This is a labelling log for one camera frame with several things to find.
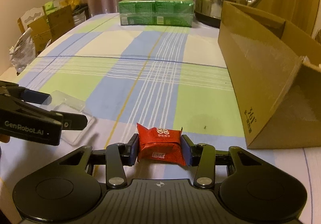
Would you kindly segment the clear plastic tray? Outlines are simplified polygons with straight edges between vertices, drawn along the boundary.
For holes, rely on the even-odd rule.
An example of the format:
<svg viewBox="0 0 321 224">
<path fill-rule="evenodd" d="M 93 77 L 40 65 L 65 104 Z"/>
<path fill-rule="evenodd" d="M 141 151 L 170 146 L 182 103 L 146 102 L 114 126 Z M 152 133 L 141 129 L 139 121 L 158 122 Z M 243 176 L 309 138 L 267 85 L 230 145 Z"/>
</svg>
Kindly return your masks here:
<svg viewBox="0 0 321 224">
<path fill-rule="evenodd" d="M 58 90 L 50 95 L 51 103 L 41 104 L 40 108 L 62 114 L 64 120 L 61 139 L 71 146 L 78 145 L 96 123 L 96 118 L 84 101 Z"/>
</svg>

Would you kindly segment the red candy packet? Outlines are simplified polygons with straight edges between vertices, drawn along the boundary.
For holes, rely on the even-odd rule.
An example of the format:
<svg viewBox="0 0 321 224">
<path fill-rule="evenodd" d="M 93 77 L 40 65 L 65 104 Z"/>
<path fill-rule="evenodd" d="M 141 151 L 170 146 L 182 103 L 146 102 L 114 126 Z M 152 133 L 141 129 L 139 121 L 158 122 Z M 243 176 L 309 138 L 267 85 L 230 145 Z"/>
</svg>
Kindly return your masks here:
<svg viewBox="0 0 321 224">
<path fill-rule="evenodd" d="M 138 161 L 142 159 L 158 160 L 186 166 L 182 155 L 182 129 L 146 128 L 137 123 L 139 136 Z"/>
</svg>

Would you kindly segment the crumpled white plastic bag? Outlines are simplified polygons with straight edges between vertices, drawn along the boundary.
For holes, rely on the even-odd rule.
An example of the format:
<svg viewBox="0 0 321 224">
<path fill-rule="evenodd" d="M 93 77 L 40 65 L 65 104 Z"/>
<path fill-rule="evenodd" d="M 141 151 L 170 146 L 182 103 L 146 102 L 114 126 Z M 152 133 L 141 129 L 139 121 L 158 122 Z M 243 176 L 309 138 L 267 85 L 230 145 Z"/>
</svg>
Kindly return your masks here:
<svg viewBox="0 0 321 224">
<path fill-rule="evenodd" d="M 18 74 L 23 72 L 27 65 L 36 58 L 32 32 L 33 30 L 28 28 L 9 50 L 9 60 Z"/>
</svg>

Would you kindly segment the plaid tablecloth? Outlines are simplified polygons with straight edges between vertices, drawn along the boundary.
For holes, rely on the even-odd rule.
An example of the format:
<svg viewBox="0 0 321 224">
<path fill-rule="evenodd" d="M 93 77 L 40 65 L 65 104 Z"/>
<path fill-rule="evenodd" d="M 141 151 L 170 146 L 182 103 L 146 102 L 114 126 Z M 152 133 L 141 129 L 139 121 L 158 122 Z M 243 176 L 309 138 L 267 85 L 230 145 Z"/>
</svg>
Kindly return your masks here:
<svg viewBox="0 0 321 224">
<path fill-rule="evenodd" d="M 95 122 L 71 145 L 12 139 L 1 146 L 2 223 L 18 223 L 14 184 L 79 145 L 101 149 L 125 141 L 137 124 L 182 128 L 217 148 L 245 146 L 241 118 L 218 33 L 192 28 L 121 26 L 117 14 L 97 15 L 63 35 L 15 78 L 45 93 L 85 102 Z"/>
</svg>

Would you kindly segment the cardboard boxes beside table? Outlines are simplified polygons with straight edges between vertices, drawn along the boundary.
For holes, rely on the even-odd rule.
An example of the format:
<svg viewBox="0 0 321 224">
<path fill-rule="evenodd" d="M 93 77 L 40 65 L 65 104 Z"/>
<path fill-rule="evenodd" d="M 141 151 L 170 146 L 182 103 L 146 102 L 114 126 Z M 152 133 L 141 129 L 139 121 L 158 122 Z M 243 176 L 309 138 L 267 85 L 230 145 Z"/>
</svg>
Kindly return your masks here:
<svg viewBox="0 0 321 224">
<path fill-rule="evenodd" d="M 31 38 L 36 54 L 75 26 L 89 18 L 89 6 L 80 0 L 53 0 L 43 7 L 32 8 L 18 18 L 19 29 L 24 33 L 32 29 Z"/>
</svg>

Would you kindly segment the brown cardboard box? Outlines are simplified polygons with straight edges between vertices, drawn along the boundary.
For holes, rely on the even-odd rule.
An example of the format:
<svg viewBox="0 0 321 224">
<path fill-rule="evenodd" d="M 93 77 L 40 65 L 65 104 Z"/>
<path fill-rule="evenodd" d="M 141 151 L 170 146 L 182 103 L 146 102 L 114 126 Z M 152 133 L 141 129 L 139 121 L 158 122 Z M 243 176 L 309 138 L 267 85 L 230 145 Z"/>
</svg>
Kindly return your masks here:
<svg viewBox="0 0 321 224">
<path fill-rule="evenodd" d="M 296 25 L 224 2 L 218 44 L 249 149 L 320 145 L 320 44 Z"/>
</svg>

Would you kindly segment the green tissue pack bundle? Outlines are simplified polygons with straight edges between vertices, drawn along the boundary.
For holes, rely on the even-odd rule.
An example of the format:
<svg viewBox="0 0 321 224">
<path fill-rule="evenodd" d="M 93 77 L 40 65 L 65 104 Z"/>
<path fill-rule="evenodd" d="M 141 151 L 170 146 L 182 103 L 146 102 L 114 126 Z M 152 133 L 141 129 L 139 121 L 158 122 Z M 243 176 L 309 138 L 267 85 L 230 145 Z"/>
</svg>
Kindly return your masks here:
<svg viewBox="0 0 321 224">
<path fill-rule="evenodd" d="M 121 25 L 192 27 L 193 0 L 122 0 L 118 3 Z"/>
</svg>

